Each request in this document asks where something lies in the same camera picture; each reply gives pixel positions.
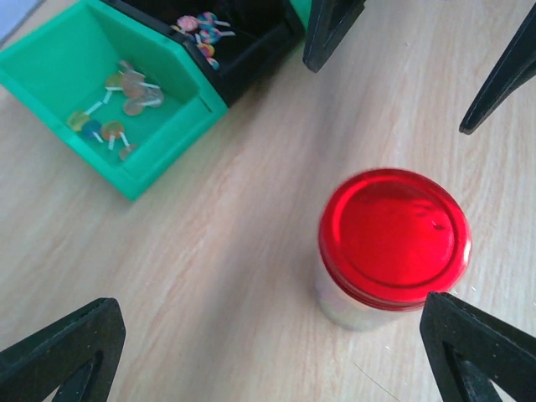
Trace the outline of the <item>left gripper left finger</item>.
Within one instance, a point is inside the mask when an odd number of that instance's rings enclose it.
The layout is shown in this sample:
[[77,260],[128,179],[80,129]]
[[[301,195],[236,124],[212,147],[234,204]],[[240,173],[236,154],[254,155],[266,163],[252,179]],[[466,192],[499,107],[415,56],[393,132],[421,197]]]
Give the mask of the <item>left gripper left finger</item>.
[[1,400],[106,401],[125,339],[117,299],[98,298],[1,352]]

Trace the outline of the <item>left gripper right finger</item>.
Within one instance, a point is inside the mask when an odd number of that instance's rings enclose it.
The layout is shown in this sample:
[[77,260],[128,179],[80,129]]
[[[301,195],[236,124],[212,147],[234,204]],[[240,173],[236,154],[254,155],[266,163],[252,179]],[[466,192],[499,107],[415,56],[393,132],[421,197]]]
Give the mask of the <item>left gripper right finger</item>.
[[444,401],[535,400],[535,337],[448,294],[428,294],[420,335]]

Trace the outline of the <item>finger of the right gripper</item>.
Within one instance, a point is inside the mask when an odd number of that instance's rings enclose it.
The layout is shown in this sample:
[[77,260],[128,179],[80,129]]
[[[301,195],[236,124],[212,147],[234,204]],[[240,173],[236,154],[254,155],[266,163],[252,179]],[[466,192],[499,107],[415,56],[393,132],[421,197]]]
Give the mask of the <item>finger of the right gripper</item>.
[[535,76],[535,6],[484,81],[459,125],[472,134],[518,87]]
[[365,0],[312,0],[303,64],[317,73],[365,9]]

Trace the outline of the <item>green bin with gummies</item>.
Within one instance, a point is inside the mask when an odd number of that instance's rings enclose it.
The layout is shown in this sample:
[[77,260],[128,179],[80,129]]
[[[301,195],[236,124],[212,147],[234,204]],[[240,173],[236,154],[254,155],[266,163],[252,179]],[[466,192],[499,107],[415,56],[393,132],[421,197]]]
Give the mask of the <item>green bin with gummies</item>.
[[311,14],[312,0],[290,0],[290,3],[295,9],[304,28],[307,28]]

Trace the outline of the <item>black bin with swirl lollipops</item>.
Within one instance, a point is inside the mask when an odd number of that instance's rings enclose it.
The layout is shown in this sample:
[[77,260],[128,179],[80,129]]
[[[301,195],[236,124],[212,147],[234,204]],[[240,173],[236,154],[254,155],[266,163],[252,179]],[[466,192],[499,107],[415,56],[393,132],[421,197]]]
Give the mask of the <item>black bin with swirl lollipops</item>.
[[[185,48],[227,106],[276,68],[298,45],[305,28],[289,1],[106,1],[106,5]],[[214,44],[219,68],[210,66],[192,39],[172,26],[182,16],[216,15],[223,36]]]

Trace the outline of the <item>red round lid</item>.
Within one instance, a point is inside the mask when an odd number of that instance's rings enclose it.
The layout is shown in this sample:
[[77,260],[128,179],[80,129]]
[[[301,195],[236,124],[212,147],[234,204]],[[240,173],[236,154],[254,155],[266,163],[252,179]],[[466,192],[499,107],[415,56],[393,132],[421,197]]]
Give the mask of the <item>red round lid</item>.
[[361,172],[332,193],[318,228],[328,278],[343,295],[380,311],[411,311],[463,276],[472,234],[456,200],[404,169]]

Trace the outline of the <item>green bin with lollipops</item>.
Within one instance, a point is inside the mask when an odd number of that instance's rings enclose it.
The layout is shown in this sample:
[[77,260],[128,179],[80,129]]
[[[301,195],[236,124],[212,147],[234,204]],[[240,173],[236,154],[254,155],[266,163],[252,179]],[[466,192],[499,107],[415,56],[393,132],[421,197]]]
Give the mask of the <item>green bin with lollipops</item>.
[[5,49],[1,81],[128,199],[227,110],[181,45],[100,1]]

